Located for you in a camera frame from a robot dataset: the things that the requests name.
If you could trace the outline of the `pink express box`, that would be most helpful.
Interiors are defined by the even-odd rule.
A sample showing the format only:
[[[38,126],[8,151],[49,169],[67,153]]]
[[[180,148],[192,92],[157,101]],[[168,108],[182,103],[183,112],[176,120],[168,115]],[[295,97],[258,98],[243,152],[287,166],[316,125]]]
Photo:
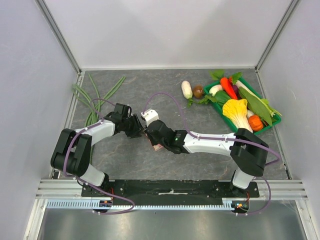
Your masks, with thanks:
[[[159,151],[160,149],[163,148],[163,146],[157,143],[152,137],[148,136],[147,138],[155,151]]]

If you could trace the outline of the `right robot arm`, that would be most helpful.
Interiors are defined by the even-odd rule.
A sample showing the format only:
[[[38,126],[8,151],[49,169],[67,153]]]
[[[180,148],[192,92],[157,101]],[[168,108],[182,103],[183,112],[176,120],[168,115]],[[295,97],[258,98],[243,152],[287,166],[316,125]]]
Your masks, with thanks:
[[[262,177],[269,146],[245,128],[228,134],[200,134],[172,130],[157,119],[146,124],[147,137],[153,145],[161,145],[174,154],[210,153],[229,156],[236,163],[229,191],[242,196],[255,177]]]

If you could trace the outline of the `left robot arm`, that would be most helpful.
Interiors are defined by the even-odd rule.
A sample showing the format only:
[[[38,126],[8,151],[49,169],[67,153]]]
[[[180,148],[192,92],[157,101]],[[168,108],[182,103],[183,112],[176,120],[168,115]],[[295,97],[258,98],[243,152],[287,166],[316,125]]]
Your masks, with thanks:
[[[96,123],[84,128],[61,131],[50,165],[65,175],[75,176],[92,185],[92,191],[99,197],[110,191],[109,176],[90,163],[91,149],[105,138],[124,132],[128,138],[141,136],[143,126],[138,116],[128,105],[116,103],[114,110]]]

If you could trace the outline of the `white radish toy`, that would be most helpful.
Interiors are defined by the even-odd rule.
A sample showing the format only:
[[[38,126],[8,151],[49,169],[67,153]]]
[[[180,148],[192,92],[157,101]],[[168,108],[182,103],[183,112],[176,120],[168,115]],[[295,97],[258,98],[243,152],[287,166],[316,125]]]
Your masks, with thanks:
[[[182,90],[183,96],[186,99],[191,99],[193,97],[193,90],[192,90],[192,87],[188,81],[184,80],[181,83],[181,90]]]

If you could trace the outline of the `green long beans bundle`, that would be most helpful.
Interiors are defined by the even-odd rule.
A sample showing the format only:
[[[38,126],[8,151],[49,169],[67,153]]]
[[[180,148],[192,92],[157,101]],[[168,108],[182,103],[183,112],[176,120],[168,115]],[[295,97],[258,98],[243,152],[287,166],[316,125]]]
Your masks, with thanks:
[[[90,110],[90,113],[88,114],[84,123],[85,127],[88,127],[89,125],[92,125],[96,123],[97,120],[99,120],[99,115],[94,111],[94,109],[100,112],[102,105],[106,103],[107,100],[109,100],[115,94],[115,92],[120,88],[120,86],[126,79],[125,76],[122,76],[118,80],[118,82],[111,88],[111,90],[109,90],[103,97],[101,97],[97,85],[94,82],[92,76],[88,74],[88,77],[94,88],[96,99],[91,98],[90,95],[79,84],[74,84],[72,86],[72,92],[75,98]]]

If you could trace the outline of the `brown mushroom toy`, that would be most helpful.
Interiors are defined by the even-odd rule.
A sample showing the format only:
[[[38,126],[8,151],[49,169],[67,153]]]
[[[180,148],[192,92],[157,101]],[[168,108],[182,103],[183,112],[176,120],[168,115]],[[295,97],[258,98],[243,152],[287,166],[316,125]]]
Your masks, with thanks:
[[[198,84],[193,88],[192,93],[196,99],[201,99],[205,92],[203,86]]]

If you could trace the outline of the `white turnip toy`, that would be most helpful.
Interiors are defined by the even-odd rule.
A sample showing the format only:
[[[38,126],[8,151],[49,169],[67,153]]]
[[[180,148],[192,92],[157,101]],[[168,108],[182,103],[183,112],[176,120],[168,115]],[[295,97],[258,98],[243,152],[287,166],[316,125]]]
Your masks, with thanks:
[[[210,88],[209,93],[214,97],[217,92],[223,91],[223,87],[220,84],[214,85]]]

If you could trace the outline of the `green leafy vegetable toy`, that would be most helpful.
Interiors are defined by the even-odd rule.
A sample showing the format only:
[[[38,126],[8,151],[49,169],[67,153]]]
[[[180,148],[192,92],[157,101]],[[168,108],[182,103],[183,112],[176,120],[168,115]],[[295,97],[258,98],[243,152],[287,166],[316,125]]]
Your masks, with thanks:
[[[214,103],[218,104],[221,108],[223,105],[228,101],[231,100],[231,97],[223,90],[218,91],[214,96],[211,94],[206,94],[202,99],[199,101],[195,101],[192,98],[188,99],[188,104],[187,107],[189,108],[193,103],[195,104],[209,104],[209,103]]]

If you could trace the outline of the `yellow cabbage toy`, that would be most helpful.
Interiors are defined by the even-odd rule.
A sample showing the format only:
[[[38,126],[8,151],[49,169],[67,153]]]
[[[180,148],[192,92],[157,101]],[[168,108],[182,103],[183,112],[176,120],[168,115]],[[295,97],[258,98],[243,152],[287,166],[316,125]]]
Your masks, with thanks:
[[[229,99],[222,107],[222,114],[231,120],[237,129],[247,129],[253,133],[253,129],[247,119],[247,104],[248,101],[246,99]]]

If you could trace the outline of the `orange carrot toy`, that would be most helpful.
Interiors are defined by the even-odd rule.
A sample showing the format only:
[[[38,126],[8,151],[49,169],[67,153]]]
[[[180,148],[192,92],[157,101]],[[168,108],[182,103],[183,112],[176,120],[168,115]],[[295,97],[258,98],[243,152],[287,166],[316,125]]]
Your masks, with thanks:
[[[228,78],[223,77],[220,79],[220,85],[223,90],[234,100],[238,100],[237,94],[235,93],[230,81]]]

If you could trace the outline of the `orange pumpkin toy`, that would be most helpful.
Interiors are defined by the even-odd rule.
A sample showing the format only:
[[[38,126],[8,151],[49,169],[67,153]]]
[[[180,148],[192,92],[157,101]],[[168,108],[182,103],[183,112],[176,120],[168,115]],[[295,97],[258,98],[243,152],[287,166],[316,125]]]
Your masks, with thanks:
[[[252,115],[248,118],[248,123],[254,132],[258,132],[264,128],[264,125],[258,115]]]

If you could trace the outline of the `green corn toy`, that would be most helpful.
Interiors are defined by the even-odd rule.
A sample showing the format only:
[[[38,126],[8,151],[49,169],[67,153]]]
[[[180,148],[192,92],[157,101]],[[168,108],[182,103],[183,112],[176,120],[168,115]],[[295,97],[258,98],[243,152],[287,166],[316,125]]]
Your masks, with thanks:
[[[281,114],[269,106],[269,101],[265,98],[259,98],[254,93],[250,92],[244,87],[239,88],[239,95],[247,100],[248,109],[254,114],[258,115],[267,125],[272,126],[280,121]]]

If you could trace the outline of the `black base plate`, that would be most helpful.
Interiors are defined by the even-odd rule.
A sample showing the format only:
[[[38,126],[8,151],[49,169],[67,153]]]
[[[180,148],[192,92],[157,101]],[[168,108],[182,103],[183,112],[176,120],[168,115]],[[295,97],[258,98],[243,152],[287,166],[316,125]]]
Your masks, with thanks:
[[[256,182],[250,182],[248,188],[240,189],[231,185],[230,181],[211,180],[109,180],[99,187],[101,190],[121,197],[133,199],[134,196],[160,196],[181,194],[194,196],[212,196],[214,198],[258,198],[260,196]]]

